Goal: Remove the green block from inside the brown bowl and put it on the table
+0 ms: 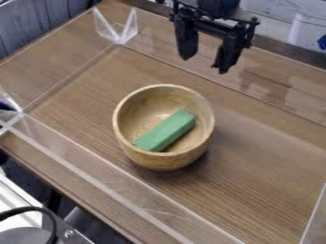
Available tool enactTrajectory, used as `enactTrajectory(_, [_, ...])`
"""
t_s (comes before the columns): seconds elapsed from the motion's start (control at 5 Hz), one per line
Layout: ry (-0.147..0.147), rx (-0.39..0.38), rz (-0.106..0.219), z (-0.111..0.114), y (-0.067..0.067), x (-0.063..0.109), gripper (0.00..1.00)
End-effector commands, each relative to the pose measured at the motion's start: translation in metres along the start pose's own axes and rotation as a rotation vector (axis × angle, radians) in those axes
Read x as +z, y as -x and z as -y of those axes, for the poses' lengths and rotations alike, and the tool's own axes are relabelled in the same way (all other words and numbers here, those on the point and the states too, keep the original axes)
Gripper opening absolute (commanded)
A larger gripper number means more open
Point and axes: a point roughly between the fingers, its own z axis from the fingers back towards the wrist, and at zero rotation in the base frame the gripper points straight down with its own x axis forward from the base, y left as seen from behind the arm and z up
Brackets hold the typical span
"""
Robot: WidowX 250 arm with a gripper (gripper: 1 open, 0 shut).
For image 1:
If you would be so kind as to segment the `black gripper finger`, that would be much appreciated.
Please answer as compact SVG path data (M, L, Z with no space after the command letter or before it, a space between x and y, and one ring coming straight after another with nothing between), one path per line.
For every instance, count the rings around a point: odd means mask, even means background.
M216 68L221 74L225 74L237 64L238 58L248 45L248 39L246 33L244 32L228 32L220 35L220 38L224 42L218 48L212 67Z
M178 54L184 60L189 60L198 53L200 34L196 31L194 22L189 18L177 15L174 24Z

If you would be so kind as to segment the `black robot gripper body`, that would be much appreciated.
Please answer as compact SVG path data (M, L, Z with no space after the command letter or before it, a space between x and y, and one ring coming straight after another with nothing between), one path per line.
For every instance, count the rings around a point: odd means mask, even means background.
M246 33L251 48L260 19L244 10L241 0L173 0L172 22L176 16L194 22L196 31L217 38L228 32Z

